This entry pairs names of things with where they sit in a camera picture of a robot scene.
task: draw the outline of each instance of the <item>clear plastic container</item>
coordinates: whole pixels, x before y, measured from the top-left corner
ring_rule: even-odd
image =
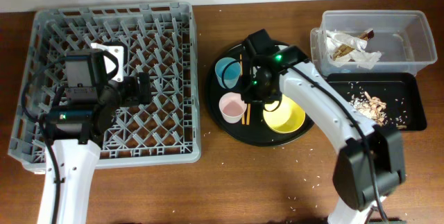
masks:
[[[367,52],[380,51],[382,57],[372,69],[360,62],[333,64],[327,48],[326,30],[358,36],[372,28],[375,36],[368,41]],[[435,43],[425,14],[410,10],[335,10],[326,11],[320,28],[311,30],[311,56],[324,75],[333,73],[418,71],[438,60]]]

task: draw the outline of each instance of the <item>wood grain surface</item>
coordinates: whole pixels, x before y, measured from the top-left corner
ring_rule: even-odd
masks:
[[[336,155],[319,128],[282,147],[243,144],[210,119],[203,84],[216,57],[261,28],[310,54],[309,33],[320,26],[323,12],[344,9],[421,10],[427,16],[441,58],[417,75],[428,127],[403,133],[407,181],[384,207],[389,217],[409,223],[442,223],[444,0],[194,7],[202,157],[194,164],[95,171],[87,223],[295,223],[326,218],[338,200],[332,185]],[[31,12],[0,14],[0,223],[35,223],[43,190],[43,175],[25,171],[6,154],[32,20]]]

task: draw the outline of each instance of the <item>gray dish rack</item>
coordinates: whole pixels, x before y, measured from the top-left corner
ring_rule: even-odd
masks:
[[[117,110],[104,135],[97,169],[178,164],[200,158],[196,23],[189,3],[61,8],[34,18],[22,89],[42,65],[91,43],[120,41],[128,47],[123,72],[148,72],[153,102]],[[66,80],[64,65],[46,70],[26,95],[32,114],[49,111]],[[17,111],[8,154],[34,173],[44,173],[45,145],[36,124]]]

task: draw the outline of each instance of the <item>bowl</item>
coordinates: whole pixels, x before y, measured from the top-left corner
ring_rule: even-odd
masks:
[[[266,104],[267,110],[274,110],[279,102]],[[298,130],[305,120],[305,111],[293,100],[282,95],[282,102],[278,109],[267,112],[263,111],[263,116],[267,126],[274,132],[280,134],[291,133]]]

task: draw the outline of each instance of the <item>rectangular black tray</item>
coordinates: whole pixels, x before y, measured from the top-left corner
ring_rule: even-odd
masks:
[[[400,130],[425,130],[427,127],[418,85],[411,74],[331,74],[327,77],[327,82],[347,102],[352,100],[352,95],[363,98],[360,92],[366,91],[370,96],[376,96],[387,103],[384,110],[386,119],[389,120],[387,125],[407,127]]]

